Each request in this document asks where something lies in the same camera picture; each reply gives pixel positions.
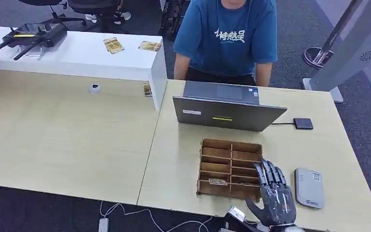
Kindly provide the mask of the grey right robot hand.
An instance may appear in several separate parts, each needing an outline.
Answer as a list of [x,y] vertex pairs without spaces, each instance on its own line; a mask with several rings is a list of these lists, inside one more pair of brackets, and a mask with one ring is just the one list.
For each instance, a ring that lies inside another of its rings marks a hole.
[[296,206],[290,186],[279,167],[261,159],[254,163],[259,178],[260,196],[263,208],[259,208],[249,199],[245,199],[247,208],[259,219],[262,225],[282,231],[296,226]]

